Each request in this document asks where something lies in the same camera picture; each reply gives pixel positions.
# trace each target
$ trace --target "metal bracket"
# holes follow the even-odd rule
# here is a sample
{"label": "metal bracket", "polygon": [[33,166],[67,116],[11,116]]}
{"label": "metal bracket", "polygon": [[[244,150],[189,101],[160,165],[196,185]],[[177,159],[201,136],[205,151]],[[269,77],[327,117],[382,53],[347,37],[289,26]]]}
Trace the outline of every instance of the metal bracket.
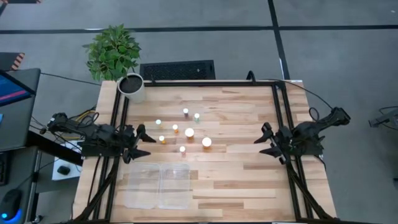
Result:
{"label": "metal bracket", "polygon": [[251,70],[249,71],[246,80],[251,80],[253,85],[257,85],[256,77],[254,76],[254,73]]}

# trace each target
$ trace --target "wooden table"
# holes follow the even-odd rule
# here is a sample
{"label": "wooden table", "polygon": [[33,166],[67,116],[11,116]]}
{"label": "wooden table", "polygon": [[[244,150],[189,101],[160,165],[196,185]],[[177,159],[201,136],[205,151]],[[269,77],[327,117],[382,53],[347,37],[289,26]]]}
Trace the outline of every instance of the wooden table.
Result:
{"label": "wooden table", "polygon": [[[109,123],[116,93],[114,82],[103,82],[97,112],[97,123]],[[287,93],[295,125],[310,121],[305,92],[287,84]],[[190,166],[191,193],[187,210],[143,210],[124,206],[129,196],[129,164],[120,163],[111,222],[266,222],[295,220],[285,166],[277,159],[260,154],[269,142],[253,144],[261,136],[261,126],[270,122],[278,130],[274,100],[269,86],[237,87],[147,87],[147,99],[129,104],[126,124],[144,124],[154,139],[165,136],[166,145],[140,143],[139,148],[152,153],[135,162],[185,163]],[[123,97],[117,121],[120,122]],[[185,119],[183,108],[190,110]],[[200,113],[200,122],[193,114]],[[161,119],[163,128],[157,127]],[[180,132],[175,134],[172,125]],[[195,138],[187,141],[184,130],[193,128]],[[204,150],[201,140],[210,137],[211,149]],[[186,156],[179,153],[187,148]],[[87,204],[88,192],[97,158],[86,159],[76,192],[74,214]],[[330,215],[335,209],[323,164],[313,156],[303,156],[303,168],[309,191]],[[94,184],[94,193],[98,182]],[[303,217],[305,207],[297,189]],[[103,197],[100,218],[105,211]]]}

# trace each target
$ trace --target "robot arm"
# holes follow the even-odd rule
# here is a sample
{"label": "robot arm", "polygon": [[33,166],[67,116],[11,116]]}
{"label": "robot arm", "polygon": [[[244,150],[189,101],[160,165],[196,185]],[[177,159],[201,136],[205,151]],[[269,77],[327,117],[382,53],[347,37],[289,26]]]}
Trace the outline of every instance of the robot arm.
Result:
{"label": "robot arm", "polygon": [[143,124],[138,126],[137,136],[135,136],[132,125],[126,125],[117,131],[108,124],[81,124],[68,118],[65,113],[54,114],[47,124],[47,129],[51,133],[74,133],[84,137],[84,141],[78,143],[82,147],[82,156],[117,157],[123,155],[123,161],[126,163],[131,159],[150,155],[149,152],[137,148],[140,139],[144,142],[156,142],[146,134]]}
{"label": "robot arm", "polygon": [[274,133],[269,123],[262,126],[262,137],[254,143],[265,142],[271,139],[271,148],[262,150],[262,153],[279,157],[282,152],[286,155],[320,155],[323,154],[322,139],[318,134],[331,126],[347,125],[350,116],[342,108],[333,108],[330,114],[318,121],[306,121],[298,124],[293,130],[282,127]]}

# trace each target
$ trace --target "gray concrete floor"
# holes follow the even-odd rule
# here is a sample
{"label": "gray concrete floor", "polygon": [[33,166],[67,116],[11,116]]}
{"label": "gray concrete floor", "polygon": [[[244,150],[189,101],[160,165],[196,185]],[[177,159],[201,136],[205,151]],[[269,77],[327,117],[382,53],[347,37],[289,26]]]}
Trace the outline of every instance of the gray concrete floor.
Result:
{"label": "gray concrete floor", "polygon": [[[275,0],[280,26],[398,24],[398,3],[389,0]],[[8,5],[0,17],[6,29],[86,29],[124,23],[126,27],[271,26],[267,1],[251,0],[45,0]],[[282,78],[273,31],[138,33],[142,63],[214,60],[217,79]],[[282,31],[291,79],[352,117],[348,126],[325,131],[325,160],[336,211],[344,220],[396,223],[398,176],[395,131],[371,129],[377,109],[397,104],[398,30]],[[21,68],[90,81],[81,48],[94,34],[0,35],[0,51],[25,52]],[[42,76],[34,116],[46,123],[52,114],[77,114],[92,107],[100,88]],[[308,95],[321,115],[329,111]],[[68,203],[40,203],[44,223],[70,217],[74,190],[59,195]]]}

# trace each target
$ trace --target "white bottle cap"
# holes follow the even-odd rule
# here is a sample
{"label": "white bottle cap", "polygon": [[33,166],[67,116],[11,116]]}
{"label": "white bottle cap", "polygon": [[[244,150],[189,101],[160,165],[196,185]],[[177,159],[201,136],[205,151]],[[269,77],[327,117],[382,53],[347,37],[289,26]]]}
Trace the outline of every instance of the white bottle cap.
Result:
{"label": "white bottle cap", "polygon": [[194,133],[194,131],[193,131],[192,128],[187,128],[187,129],[185,130],[185,135],[186,135],[187,137],[192,137],[192,136],[193,136],[193,133]]}
{"label": "white bottle cap", "polygon": [[201,143],[202,143],[203,146],[205,146],[205,147],[210,147],[210,146],[211,146],[211,139],[208,138],[208,137],[205,137],[205,138],[201,141]]}

